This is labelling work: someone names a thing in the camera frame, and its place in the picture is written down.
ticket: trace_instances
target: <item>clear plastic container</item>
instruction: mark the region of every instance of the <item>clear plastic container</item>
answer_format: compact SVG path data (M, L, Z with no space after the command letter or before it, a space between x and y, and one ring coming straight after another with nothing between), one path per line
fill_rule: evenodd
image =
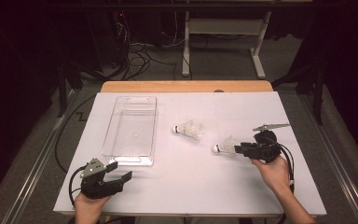
M156 107L154 96L117 98L102 151L109 163L153 164Z

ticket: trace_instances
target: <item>black cable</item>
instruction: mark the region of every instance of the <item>black cable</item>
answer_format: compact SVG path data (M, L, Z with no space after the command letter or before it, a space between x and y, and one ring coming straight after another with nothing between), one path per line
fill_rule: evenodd
M58 166L60 166L60 168L63 170L64 173L68 173L68 171L63 168L62 164L60 163L60 160L58 158L58 143L60 142L61 136L62 136L62 132L66 127L66 124L68 123L68 121L71 119L71 117L75 114L75 112L78 110L78 108L80 108L82 105L84 105L86 102L88 102L90 99L94 98L95 95L91 96L90 98L88 98L87 100L85 100L84 102L82 102L80 105L78 105L75 110L69 115L68 119L66 119L65 123L62 125L62 128L60 129L60 132L58 133L58 137L57 137L57 141L55 143L54 146L54 157L55 160L58 164Z
M77 175L77 173L79 173L80 171L86 169L87 165L81 166L79 167L76 171L74 171L74 173L71 176L71 179L69 180L69 199L71 200L71 203L73 206L75 206L75 200L74 200L74 196L72 196L72 183L74 182L74 178L75 175Z

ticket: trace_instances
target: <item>shuttlecock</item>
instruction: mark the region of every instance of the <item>shuttlecock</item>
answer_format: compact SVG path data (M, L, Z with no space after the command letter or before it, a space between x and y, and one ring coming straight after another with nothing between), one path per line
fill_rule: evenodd
M203 125L202 123L194 122L192 119L186 123L173 126L172 131L174 133L182 133L189 137L200 140L203 134Z
M235 153L235 141L232 135L223 143L214 145L212 151L214 153Z

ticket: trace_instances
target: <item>metal rail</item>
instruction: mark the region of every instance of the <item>metal rail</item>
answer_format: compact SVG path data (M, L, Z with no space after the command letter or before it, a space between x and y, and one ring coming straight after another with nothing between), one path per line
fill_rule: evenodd
M142 11L285 11L316 10L321 8L354 8L358 4L313 2L264 2L264 3L188 3L188 4L45 4L47 9L74 10L142 10Z
M318 122L315 120L315 117L312 116L312 105L310 100L305 95L299 95L299 98L300 98L300 102L309 112L308 114L310 115L312 123L324 143L324 147L325 147L324 154L327 160L330 162L331 168L335 173L340 186L342 187L342 191L347 197L347 200L353 210L353 213L356 215L356 218L358 220L358 189L351 181L349 174L345 170L345 166L342 164L341 160L339 159L336 153L336 150L334 149L333 145L328 139L324 127L319 125Z
M67 119L67 112L73 105L76 97L78 96L78 91L70 91L68 94L68 102L69 106L67 107L66 111L62 114L62 116L56 121L53 129L51 130L48 138L43 145L39 156L37 157L34 167L32 168L31 172L28 174L27 179L25 180L22 189L17 196L16 201L12 204L10 209L7 211L2 224L16 224L19 222L21 218L21 214L24 211L25 206L27 205L29 199L31 198L32 193L34 192L34 188L39 180L39 177L42 175L43 170L45 169L46 162L54 150L54 144L57 140L58 133L60 132L62 125L64 124L65 120Z

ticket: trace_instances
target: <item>white tabletop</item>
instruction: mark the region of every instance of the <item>white tabletop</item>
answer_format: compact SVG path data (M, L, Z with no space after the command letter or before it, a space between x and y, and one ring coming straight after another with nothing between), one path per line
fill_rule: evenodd
M105 180L133 171L123 192L103 211L125 216L270 217L282 213L258 170L241 154L213 154L212 148L229 136L255 142L252 129L289 122L277 92L99 93L54 211L73 214L68 196L72 173L93 157L101 158L103 140L118 96L156 96L157 131L154 164L119 166ZM194 119L203 123L199 141L173 133L172 127ZM295 195L315 216L326 211L291 127L273 130L295 161ZM73 189L80 186L76 177Z

